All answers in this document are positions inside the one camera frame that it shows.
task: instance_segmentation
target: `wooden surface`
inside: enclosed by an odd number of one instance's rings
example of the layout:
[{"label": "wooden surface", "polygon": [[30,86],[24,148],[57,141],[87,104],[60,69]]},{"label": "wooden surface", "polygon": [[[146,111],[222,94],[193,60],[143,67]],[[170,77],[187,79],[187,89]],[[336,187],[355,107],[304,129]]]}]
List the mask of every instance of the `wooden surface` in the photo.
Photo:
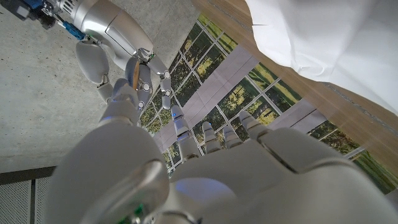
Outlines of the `wooden surface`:
[{"label": "wooden surface", "polygon": [[318,108],[332,123],[398,175],[398,117],[335,85],[325,85],[282,67],[258,51],[244,0],[192,0],[193,4],[269,70]]}]

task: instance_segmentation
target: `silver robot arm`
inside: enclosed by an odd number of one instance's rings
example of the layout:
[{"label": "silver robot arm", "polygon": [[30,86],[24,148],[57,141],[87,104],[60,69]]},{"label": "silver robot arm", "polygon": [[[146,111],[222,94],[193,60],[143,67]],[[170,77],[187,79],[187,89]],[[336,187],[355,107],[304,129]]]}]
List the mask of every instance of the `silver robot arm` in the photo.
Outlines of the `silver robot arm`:
[{"label": "silver robot arm", "polygon": [[396,223],[398,214],[352,162],[293,129],[271,131],[239,115],[250,139],[225,127],[227,150],[203,124],[198,156],[178,106],[172,117],[183,164],[171,179],[151,136],[136,127],[138,99],[116,82],[99,127],[55,169],[47,223]]},{"label": "silver robot arm", "polygon": [[[153,53],[153,44],[144,30],[126,11],[107,0],[61,0],[57,6],[73,19],[77,29],[96,40],[121,69],[130,69],[128,62],[132,57],[138,58],[139,64],[147,65],[160,77],[163,107],[170,108],[170,73]],[[140,107],[144,107],[152,93],[150,73],[139,76],[137,90],[149,93],[139,94]]]}]

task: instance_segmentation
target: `black mechanical part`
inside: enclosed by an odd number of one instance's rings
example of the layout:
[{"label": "black mechanical part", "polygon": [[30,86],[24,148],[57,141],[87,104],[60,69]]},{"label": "black mechanical part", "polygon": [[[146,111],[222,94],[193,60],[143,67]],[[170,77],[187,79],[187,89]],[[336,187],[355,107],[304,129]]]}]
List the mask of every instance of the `black mechanical part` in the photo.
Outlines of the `black mechanical part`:
[{"label": "black mechanical part", "polygon": [[53,27],[57,21],[56,18],[48,16],[42,11],[43,6],[32,9],[23,0],[0,0],[0,4],[22,21],[27,18],[33,21],[38,20],[44,29]]}]

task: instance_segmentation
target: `concrete ceiling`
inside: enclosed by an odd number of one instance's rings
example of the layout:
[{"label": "concrete ceiling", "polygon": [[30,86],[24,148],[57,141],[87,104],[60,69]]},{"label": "concrete ceiling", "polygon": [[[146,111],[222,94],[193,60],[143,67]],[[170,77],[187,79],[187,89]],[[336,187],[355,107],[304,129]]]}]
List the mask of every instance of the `concrete ceiling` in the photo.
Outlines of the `concrete ceiling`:
[{"label": "concrete ceiling", "polygon": [[[112,2],[142,26],[166,66],[199,16],[187,0]],[[79,69],[77,40],[62,27],[44,30],[0,7],[0,30],[0,173],[55,166],[96,127],[105,104]],[[109,64],[113,84],[124,72]]]}]

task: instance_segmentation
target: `metal grate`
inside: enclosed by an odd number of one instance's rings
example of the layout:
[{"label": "metal grate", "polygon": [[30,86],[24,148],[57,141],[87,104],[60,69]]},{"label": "metal grate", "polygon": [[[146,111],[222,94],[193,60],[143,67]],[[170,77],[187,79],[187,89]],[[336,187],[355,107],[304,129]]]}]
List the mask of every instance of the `metal grate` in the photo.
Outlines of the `metal grate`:
[{"label": "metal grate", "polygon": [[35,190],[35,224],[44,223],[44,209],[47,199],[47,190],[51,177],[36,179]]},{"label": "metal grate", "polygon": [[29,223],[30,186],[30,180],[0,185],[0,223]]}]

